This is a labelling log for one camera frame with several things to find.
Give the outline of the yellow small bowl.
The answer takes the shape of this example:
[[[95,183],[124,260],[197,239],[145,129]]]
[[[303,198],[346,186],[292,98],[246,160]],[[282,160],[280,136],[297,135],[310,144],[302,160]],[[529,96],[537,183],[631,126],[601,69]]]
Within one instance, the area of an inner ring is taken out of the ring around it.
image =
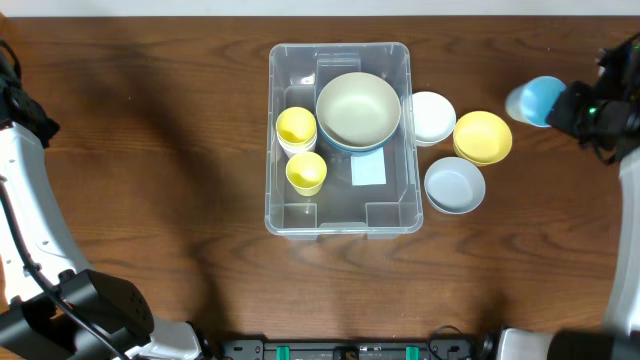
[[[487,111],[463,115],[453,131],[454,152],[479,167],[502,161],[512,145],[513,136],[507,123]]]

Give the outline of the cream large bowl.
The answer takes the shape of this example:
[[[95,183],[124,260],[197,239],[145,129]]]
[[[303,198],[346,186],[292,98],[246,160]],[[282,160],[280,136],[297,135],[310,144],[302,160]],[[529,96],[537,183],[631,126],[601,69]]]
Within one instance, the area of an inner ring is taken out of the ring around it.
[[[372,74],[351,72],[331,80],[316,102],[318,125],[341,145],[364,148],[389,137],[401,119],[391,85]]]

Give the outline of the cream white cup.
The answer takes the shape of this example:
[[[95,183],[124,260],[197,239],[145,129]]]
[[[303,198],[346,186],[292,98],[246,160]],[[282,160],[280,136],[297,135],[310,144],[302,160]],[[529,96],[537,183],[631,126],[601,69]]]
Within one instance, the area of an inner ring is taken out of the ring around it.
[[[291,144],[288,143],[282,139],[278,139],[278,142],[280,144],[280,146],[284,149],[307,149],[307,152],[314,152],[315,151],[315,145],[316,145],[316,141],[317,138],[314,137],[313,139],[309,140],[306,143],[302,143],[302,144]]]

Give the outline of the white small bowl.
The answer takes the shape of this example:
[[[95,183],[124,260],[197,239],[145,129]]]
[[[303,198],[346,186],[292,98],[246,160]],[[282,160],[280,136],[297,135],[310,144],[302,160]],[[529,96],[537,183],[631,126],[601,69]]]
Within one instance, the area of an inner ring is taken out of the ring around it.
[[[457,116],[446,97],[436,92],[421,91],[414,93],[411,100],[418,146],[435,145],[453,133]]]

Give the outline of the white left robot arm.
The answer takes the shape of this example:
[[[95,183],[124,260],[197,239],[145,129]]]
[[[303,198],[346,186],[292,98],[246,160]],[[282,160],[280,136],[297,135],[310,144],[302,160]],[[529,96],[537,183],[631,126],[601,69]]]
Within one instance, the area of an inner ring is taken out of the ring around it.
[[[23,89],[1,44],[1,345],[24,359],[210,359],[189,322],[153,316],[131,282],[96,271],[51,190],[45,150],[59,125]]]

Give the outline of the pink cup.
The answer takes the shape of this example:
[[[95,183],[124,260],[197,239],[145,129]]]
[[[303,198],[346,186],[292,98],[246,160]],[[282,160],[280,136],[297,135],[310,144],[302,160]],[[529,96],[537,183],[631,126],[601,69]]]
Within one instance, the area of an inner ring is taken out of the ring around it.
[[[288,158],[291,158],[297,154],[305,153],[305,152],[307,152],[307,149],[284,149],[284,153]]]

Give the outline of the light blue cup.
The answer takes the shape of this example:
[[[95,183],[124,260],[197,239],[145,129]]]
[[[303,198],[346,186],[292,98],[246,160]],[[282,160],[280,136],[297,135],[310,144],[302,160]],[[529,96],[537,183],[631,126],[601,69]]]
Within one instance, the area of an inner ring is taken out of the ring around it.
[[[536,77],[509,93],[505,101],[506,113],[515,121],[549,128],[546,118],[566,88],[565,83],[558,78]]]

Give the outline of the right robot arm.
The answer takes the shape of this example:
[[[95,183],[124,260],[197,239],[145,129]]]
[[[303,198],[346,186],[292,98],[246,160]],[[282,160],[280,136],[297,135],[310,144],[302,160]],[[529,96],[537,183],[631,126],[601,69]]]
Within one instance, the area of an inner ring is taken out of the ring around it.
[[[593,83],[535,79],[514,89],[514,120],[573,138],[611,167],[619,185],[618,240],[607,294],[593,325],[553,332],[501,328],[484,343],[488,359],[636,359],[639,356],[639,36],[601,49]]]

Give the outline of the grey small bowl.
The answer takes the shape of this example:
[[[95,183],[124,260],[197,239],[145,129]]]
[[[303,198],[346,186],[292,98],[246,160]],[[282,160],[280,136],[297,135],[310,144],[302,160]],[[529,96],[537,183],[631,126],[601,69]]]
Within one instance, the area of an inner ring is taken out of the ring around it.
[[[486,182],[479,168],[459,157],[435,161],[426,171],[423,183],[431,206],[444,214],[472,212],[486,195]]]

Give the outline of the yellow cup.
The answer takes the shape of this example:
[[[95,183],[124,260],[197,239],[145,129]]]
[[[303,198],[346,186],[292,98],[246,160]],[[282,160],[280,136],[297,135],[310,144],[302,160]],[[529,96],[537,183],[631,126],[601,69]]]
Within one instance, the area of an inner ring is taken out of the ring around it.
[[[316,119],[306,108],[289,107],[278,116],[276,131],[285,143],[301,145],[310,141],[316,134]]]
[[[291,157],[285,175],[294,190],[306,197],[316,195],[326,179],[328,168],[325,160],[314,152],[303,152]]]

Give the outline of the dark blue bowl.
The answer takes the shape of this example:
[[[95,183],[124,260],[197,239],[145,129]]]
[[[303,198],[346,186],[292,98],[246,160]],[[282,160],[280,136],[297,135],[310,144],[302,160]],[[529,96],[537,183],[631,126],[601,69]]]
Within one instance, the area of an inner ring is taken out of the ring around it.
[[[341,145],[332,140],[324,130],[318,129],[319,149],[321,155],[338,155],[338,156],[365,156],[374,153],[380,148],[384,148],[389,142],[392,142],[397,131],[394,131],[389,137],[377,145],[364,148],[349,147]]]

